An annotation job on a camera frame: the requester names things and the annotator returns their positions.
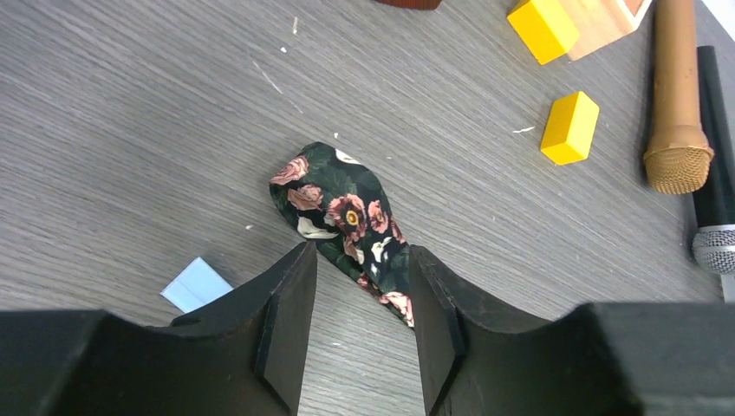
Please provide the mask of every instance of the table surface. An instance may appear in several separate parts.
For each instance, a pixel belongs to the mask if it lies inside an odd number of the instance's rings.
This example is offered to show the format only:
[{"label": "table surface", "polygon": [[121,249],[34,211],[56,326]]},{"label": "table surface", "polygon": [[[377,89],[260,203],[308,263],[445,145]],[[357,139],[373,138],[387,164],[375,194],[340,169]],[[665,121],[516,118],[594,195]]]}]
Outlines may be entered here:
[{"label": "table surface", "polygon": [[[687,199],[641,168],[650,14],[541,67],[505,21],[514,3],[3,2],[0,307],[163,325],[178,311],[159,292],[194,257],[247,281],[301,241],[267,181],[313,140],[376,172],[410,243],[532,313],[720,299],[687,248]],[[697,14],[735,74],[735,42]],[[592,153],[554,166],[546,117],[579,90],[602,108]],[[413,333],[325,261],[309,342],[300,414],[422,413]]]}]

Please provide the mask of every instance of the floral cloth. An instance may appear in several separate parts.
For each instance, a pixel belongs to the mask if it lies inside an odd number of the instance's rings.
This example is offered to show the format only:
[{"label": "floral cloth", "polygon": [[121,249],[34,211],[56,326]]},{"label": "floral cloth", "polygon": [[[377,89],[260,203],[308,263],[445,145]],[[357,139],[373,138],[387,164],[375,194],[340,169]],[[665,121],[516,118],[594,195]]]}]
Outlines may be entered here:
[{"label": "floral cloth", "polygon": [[273,179],[276,208],[319,251],[409,327],[408,244],[381,182],[347,154],[316,142]]}]

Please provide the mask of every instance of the brown object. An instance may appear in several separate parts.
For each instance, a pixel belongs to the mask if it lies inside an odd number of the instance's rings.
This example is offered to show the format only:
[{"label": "brown object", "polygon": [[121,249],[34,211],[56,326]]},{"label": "brown object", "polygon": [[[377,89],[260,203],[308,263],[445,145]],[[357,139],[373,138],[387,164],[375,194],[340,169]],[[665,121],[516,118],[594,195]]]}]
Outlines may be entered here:
[{"label": "brown object", "polygon": [[648,183],[658,192],[701,188],[714,152],[699,118],[693,0],[659,0],[656,9],[654,134],[643,155]]},{"label": "brown object", "polygon": [[576,61],[635,32],[653,0],[559,0],[579,29],[567,56]]},{"label": "brown object", "polygon": [[375,0],[378,3],[387,4],[404,9],[434,10],[439,7],[441,0]]}]

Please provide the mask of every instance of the microphone handle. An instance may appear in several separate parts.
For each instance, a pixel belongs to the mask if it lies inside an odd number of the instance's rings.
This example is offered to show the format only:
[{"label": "microphone handle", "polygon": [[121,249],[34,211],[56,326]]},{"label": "microphone handle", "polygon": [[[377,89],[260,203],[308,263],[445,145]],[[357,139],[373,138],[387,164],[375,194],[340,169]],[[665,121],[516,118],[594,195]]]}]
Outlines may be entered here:
[{"label": "microphone handle", "polygon": [[735,154],[727,126],[725,98],[713,46],[697,48],[699,111],[702,128],[714,150],[705,185],[693,192],[699,228],[735,224]]},{"label": "microphone handle", "polygon": [[722,275],[722,297],[725,302],[735,302],[735,275]]},{"label": "microphone handle", "polygon": [[654,131],[680,126],[701,130],[695,78],[694,1],[660,0],[656,7],[655,38]]}]

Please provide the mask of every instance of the yellow wooden block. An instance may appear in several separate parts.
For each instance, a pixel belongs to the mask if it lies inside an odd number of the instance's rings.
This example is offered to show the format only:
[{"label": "yellow wooden block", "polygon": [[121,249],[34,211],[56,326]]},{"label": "yellow wooden block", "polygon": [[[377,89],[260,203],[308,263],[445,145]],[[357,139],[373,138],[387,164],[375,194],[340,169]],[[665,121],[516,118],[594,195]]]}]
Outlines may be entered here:
[{"label": "yellow wooden block", "polygon": [[592,147],[600,106],[582,91],[554,101],[541,152],[557,165],[585,160]]},{"label": "yellow wooden block", "polygon": [[521,0],[508,22],[542,65],[569,52],[579,39],[579,30],[558,0]]}]

